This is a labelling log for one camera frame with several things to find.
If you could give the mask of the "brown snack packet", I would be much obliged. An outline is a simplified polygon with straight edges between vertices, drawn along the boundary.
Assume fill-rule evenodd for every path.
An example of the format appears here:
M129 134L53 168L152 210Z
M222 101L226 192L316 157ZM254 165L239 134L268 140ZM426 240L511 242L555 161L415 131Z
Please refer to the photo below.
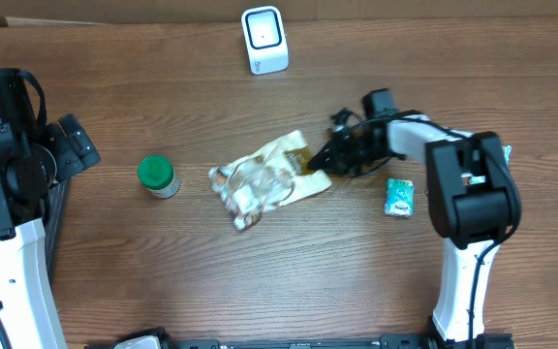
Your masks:
M312 158L302 132L296 130L251 155L211 168L208 177L235 228L244 231L256 225L265 213L331 186L324 171L307 167Z

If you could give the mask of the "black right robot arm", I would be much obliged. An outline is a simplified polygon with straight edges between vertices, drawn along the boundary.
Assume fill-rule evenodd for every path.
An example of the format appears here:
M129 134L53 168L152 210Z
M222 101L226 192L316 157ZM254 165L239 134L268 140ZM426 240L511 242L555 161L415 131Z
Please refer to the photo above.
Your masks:
M442 281L425 333L386 333L375 348L512 348L509 333L488 333L483 304L494 257L517 230L522 205L503 147L494 132L441 126L426 114L402 111L389 89L361 99L364 115L332 116L328 142L309 161L311 170L358 177L392 158L421 162L429 216L443 240Z

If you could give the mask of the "green wet wipes pack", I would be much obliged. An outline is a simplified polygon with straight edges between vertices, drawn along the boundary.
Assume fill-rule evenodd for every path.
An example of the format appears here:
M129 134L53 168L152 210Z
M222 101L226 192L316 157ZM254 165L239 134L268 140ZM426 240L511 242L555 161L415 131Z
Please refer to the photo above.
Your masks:
M509 163L510 163L512 147L510 145L505 145L505 146L502 147L502 149L503 149L503 154L504 154L504 159L505 159L506 166L508 166ZM486 176L485 175L480 175L480 176L472 175L469 178L468 183L470 185L474 185L474 184L485 183L485 181L486 181Z

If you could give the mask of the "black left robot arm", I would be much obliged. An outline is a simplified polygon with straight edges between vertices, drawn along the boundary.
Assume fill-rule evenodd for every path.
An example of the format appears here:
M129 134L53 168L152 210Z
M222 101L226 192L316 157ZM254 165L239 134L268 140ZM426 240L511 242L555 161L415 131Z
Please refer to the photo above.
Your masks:
M49 192L101 157L78 119L48 122L33 74L0 68L0 348L64 348L49 284Z

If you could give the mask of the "green lidded jar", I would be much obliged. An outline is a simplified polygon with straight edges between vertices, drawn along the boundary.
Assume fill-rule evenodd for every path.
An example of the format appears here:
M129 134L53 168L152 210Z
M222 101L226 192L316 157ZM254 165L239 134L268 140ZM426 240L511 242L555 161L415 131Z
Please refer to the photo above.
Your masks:
M138 179L146 190L161 199L174 196L181 183L171 162L161 155L147 156L139 163Z

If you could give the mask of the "small teal tissue pack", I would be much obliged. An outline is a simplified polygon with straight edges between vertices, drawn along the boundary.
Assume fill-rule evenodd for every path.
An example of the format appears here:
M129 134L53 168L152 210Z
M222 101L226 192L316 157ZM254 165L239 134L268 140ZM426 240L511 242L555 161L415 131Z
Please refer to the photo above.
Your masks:
M389 178L384 213L399 217L411 216L414 212L414 193L411 180Z

